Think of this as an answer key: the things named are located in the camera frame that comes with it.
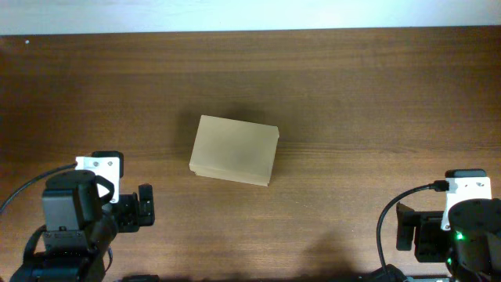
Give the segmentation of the brown cardboard box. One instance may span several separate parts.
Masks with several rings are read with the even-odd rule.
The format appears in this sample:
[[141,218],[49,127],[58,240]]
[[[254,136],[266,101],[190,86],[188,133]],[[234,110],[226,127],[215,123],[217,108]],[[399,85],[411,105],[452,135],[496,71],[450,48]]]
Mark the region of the brown cardboard box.
[[189,169],[198,176],[268,186],[278,140],[276,126],[203,115]]

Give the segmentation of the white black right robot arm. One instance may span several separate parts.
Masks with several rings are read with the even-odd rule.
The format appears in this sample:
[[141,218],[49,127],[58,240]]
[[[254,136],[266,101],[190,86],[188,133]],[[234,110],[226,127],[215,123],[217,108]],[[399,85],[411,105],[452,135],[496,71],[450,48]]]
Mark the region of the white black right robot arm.
[[421,263],[444,263],[458,281],[500,280],[500,200],[472,199],[448,211],[414,211],[398,203],[396,248]]

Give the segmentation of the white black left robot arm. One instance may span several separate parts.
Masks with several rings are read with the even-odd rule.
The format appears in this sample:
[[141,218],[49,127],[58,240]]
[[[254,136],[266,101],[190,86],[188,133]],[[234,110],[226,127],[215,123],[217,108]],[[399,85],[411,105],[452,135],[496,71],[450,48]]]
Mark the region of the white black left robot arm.
[[88,170],[53,176],[45,183],[45,224],[28,240],[13,281],[101,281],[105,255],[118,233],[135,233],[155,220],[153,187],[142,184],[113,203],[114,185]]

